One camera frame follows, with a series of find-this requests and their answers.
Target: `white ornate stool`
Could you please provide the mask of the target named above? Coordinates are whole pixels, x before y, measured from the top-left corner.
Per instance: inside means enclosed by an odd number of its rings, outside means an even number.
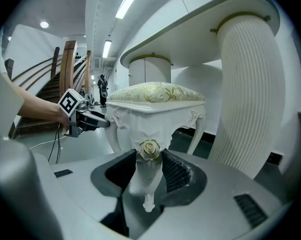
[[[135,173],[144,186],[143,206],[151,212],[154,192],[162,178],[158,174],[162,171],[161,163],[157,162],[157,166],[150,163],[160,156],[161,151],[169,148],[175,130],[196,125],[187,151],[187,154],[193,154],[205,130],[205,98],[175,84],[146,82],[113,92],[106,104],[105,118],[110,121],[110,127],[105,128],[107,140],[114,152],[121,151],[117,128],[129,129],[131,147],[142,158],[138,160]]]

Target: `fluted column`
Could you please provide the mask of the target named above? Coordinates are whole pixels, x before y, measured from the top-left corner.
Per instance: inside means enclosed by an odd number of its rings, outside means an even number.
[[[281,126],[285,103],[282,59],[271,28],[256,16],[230,19],[220,27],[217,40],[223,94],[209,159],[254,178],[270,155]]]

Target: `round recessed light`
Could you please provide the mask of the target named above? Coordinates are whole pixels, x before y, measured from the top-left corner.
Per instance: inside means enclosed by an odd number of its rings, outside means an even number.
[[[46,21],[42,21],[42,22],[40,23],[40,26],[41,26],[43,29],[46,29],[46,28],[48,28],[49,24],[48,24]]]

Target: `white cable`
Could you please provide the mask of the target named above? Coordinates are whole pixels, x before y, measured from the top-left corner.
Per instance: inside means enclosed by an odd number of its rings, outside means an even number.
[[[47,143],[52,143],[52,142],[55,142],[55,141],[58,141],[58,139],[57,140],[51,140],[51,141],[43,142],[43,143],[39,143],[36,146],[31,147],[29,150],[32,150],[32,149],[34,149],[34,148],[36,148],[36,147],[38,147],[40,145],[47,144]]]

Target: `white column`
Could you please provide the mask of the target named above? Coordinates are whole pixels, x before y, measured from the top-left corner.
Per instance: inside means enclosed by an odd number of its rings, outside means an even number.
[[[280,131],[285,103],[282,59],[272,30],[256,16],[227,21],[217,40],[223,94],[209,159],[254,178]]]
[[[162,58],[145,57],[129,65],[129,86],[147,82],[171,82],[171,64]]]

